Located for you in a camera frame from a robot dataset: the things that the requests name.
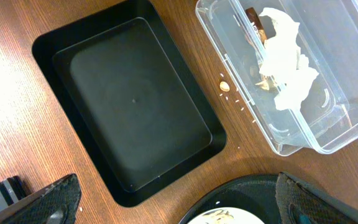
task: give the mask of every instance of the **white plate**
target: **white plate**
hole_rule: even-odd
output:
[[[264,224],[254,214],[240,208],[215,208],[198,215],[188,224]]]

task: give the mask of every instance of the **wood grain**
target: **wood grain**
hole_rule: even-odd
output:
[[[233,178],[289,171],[358,208],[358,140],[322,156],[276,156],[235,91],[195,16],[195,0],[152,1],[228,135],[225,150],[135,208],[110,196],[35,60],[39,35],[117,4],[115,0],[0,0],[0,181],[20,175],[36,191],[75,172],[83,197],[77,223],[178,223],[204,194]]]

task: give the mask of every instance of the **empty black tray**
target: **empty black tray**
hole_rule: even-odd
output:
[[[117,203],[220,152],[226,133],[157,12],[130,0],[40,36],[33,55]]]

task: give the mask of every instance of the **transparent plastic bin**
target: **transparent plastic bin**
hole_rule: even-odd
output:
[[[300,23],[296,42],[319,72],[300,111],[276,110],[280,88],[255,85],[265,50],[245,14],[250,7],[279,9]],[[199,0],[196,15],[274,152],[330,154],[358,138],[358,0]],[[260,20],[273,37],[270,18]]]

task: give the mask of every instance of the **wooden table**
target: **wooden table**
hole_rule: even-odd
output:
[[[282,170],[318,184],[358,208],[358,140],[323,156],[303,149],[279,157],[269,148],[240,96],[220,97],[225,74],[195,16],[195,0],[154,0],[156,10],[228,135],[222,153],[134,208],[111,197],[32,57],[36,37],[118,0],[0,0],[0,181],[19,175],[31,191],[77,173],[83,196],[77,223],[178,223],[204,194],[233,178]]]

